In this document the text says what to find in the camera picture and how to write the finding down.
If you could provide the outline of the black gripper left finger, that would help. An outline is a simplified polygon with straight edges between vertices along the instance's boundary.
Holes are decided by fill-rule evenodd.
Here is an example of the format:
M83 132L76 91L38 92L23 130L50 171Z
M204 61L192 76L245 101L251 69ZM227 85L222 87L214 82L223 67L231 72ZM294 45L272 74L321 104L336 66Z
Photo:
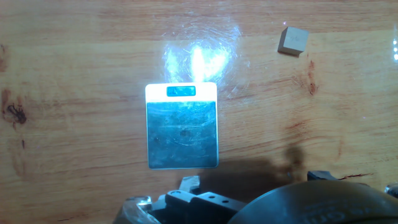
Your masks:
M161 195L127 198L114 224L228 223L246 204L213 192L202 193L200 177L188 176L177 190Z

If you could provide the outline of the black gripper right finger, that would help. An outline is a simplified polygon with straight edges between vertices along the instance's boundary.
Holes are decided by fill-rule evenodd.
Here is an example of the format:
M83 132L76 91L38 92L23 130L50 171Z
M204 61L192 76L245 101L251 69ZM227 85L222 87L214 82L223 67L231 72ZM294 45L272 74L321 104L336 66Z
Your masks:
M313 171L308 171L307 172L307 180L345 180L351 177L362 177L365 176L365 174L355 174L355 175L348 175L345 177L342 177L340 179L333 177L329 171L324 171L324 170L313 170ZM394 198L397 198L397 182L391 183L386 185L385 187L385 193L393 196Z

